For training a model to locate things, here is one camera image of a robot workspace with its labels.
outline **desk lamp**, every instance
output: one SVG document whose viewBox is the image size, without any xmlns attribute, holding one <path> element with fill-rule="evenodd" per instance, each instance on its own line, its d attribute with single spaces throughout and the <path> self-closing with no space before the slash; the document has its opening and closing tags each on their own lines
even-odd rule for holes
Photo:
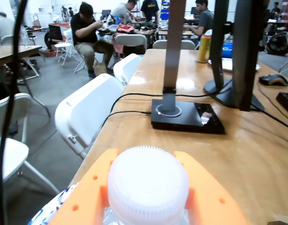
<svg viewBox="0 0 288 225">
<path fill-rule="evenodd" d="M 176 101 L 185 2 L 171 2 L 163 98 L 152 100 L 151 124 L 156 129 L 221 134 L 224 127 L 210 104 Z"/>
<path fill-rule="evenodd" d="M 229 0 L 216 1 L 210 52 L 214 80 L 206 83 L 204 92 L 222 105 L 242 111 L 256 110 L 251 105 L 264 109 L 252 91 L 263 28 L 263 15 L 259 12 L 265 11 L 267 5 L 268 0 L 237 2 L 233 29 L 233 79 L 225 81 L 222 73 L 223 38 L 226 32 L 232 32 L 232 26 L 226 24 Z M 152 100 L 151 124 L 156 129 L 222 134 L 224 127 L 211 105 L 175 100 L 185 0 L 172 1 L 171 6 L 163 99 Z"/>
</svg>

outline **shoe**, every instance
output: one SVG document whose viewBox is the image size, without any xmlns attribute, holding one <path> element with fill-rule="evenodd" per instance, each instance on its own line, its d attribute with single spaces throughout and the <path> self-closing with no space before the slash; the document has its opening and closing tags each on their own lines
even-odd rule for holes
<svg viewBox="0 0 288 225">
<path fill-rule="evenodd" d="M 88 75 L 90 78 L 93 78 L 93 79 L 96 77 L 96 74 L 93 70 L 88 70 Z"/>
<path fill-rule="evenodd" d="M 114 70 L 110 69 L 110 68 L 106 68 L 106 71 L 109 75 L 113 75 L 114 74 Z"/>
</svg>

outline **plastic bottle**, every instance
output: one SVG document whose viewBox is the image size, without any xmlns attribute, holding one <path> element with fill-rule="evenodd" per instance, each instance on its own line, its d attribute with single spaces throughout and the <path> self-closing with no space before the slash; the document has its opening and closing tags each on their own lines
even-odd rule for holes
<svg viewBox="0 0 288 225">
<path fill-rule="evenodd" d="M 110 208 L 103 225 L 189 225 L 184 210 L 189 179 L 162 149 L 139 146 L 121 153 L 108 174 Z"/>
<path fill-rule="evenodd" d="M 30 47 L 30 39 L 28 37 L 26 29 L 21 26 L 20 28 L 20 45 L 24 45 L 25 48 Z"/>
</svg>

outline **gray t-shirt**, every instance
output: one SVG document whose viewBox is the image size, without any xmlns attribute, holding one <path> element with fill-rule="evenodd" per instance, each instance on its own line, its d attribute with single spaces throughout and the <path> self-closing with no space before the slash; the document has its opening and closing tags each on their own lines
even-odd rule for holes
<svg viewBox="0 0 288 225">
<path fill-rule="evenodd" d="M 204 27 L 203 34 L 205 34 L 206 31 L 213 28 L 213 23 L 214 23 L 214 14 L 210 12 L 207 8 L 200 14 L 198 27 Z"/>
<path fill-rule="evenodd" d="M 123 24 L 131 20 L 131 17 L 129 15 L 129 10 L 127 9 L 126 3 L 120 3 L 117 7 L 115 7 L 111 11 L 111 15 L 112 16 L 119 15 Z M 108 18 L 106 20 L 107 23 L 112 20 L 111 15 L 108 16 Z"/>
</svg>

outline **computer monitor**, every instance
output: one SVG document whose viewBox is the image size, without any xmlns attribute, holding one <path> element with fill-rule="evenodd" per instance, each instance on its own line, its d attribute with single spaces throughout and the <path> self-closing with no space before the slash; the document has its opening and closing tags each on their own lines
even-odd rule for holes
<svg viewBox="0 0 288 225">
<path fill-rule="evenodd" d="M 221 104 L 241 111 L 256 110 L 255 105 L 264 110 L 263 105 L 253 95 L 253 86 L 258 57 L 258 45 L 263 29 L 263 12 L 268 0 L 237 1 L 233 29 L 233 75 L 232 80 L 224 80 L 222 72 L 222 45 L 224 24 L 227 18 L 229 0 L 216 1 L 210 60 L 214 80 L 204 86 L 205 93 L 218 92 L 211 97 Z"/>
<path fill-rule="evenodd" d="M 108 18 L 108 16 L 111 14 L 111 10 L 102 10 L 102 17 Z"/>
<path fill-rule="evenodd" d="M 50 38 L 62 41 L 63 35 L 61 33 L 60 26 L 50 25 L 49 24 L 49 31 L 50 31 Z"/>
<path fill-rule="evenodd" d="M 193 15 L 198 15 L 199 14 L 197 9 L 196 9 L 196 7 L 192 7 L 191 14 L 193 14 Z"/>
</svg>

